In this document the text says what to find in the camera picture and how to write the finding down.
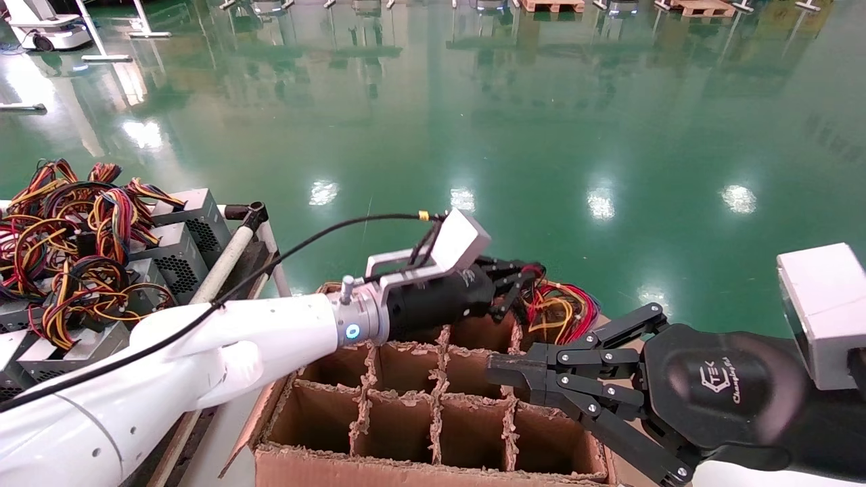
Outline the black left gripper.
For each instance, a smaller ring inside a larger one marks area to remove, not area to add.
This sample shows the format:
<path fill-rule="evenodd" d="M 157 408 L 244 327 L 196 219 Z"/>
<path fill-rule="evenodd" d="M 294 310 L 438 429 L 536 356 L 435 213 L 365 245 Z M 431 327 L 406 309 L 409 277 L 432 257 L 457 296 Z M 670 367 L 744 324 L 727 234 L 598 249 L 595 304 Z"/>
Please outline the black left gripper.
<path fill-rule="evenodd" d="M 476 264 L 390 291 L 390 340 L 413 340 L 465 317 L 484 317 L 489 309 L 493 321 L 503 321 L 522 299 L 526 281 L 502 279 L 523 275 L 541 279 L 545 275 L 540 262 L 480 256 Z"/>

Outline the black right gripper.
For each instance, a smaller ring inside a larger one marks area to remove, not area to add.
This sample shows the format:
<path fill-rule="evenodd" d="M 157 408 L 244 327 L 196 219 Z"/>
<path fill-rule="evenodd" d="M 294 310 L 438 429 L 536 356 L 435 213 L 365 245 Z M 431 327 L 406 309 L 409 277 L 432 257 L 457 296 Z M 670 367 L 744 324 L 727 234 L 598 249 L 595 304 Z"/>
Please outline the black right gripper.
<path fill-rule="evenodd" d="M 485 377 L 528 391 L 530 404 L 565 413 L 656 485 L 686 486 L 695 467 L 631 425 L 643 395 L 596 380 L 629 378 L 641 353 L 628 345 L 667 326 L 662 305 L 650 302 L 566 345 L 494 352 Z M 652 412 L 701 450 L 775 444 L 811 388 L 792 340 L 754 333 L 717 335 L 675 324 L 647 340 L 643 359 Z"/>

